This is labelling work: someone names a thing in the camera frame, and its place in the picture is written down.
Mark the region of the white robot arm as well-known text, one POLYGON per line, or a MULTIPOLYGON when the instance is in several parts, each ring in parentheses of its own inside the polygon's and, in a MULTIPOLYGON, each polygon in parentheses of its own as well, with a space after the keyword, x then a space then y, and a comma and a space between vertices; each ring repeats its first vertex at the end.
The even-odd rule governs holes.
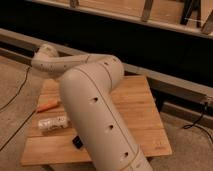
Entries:
POLYGON ((61 57, 43 44, 31 65, 59 77, 61 102, 97 171, 153 171, 110 96, 124 77, 116 56, 61 57))

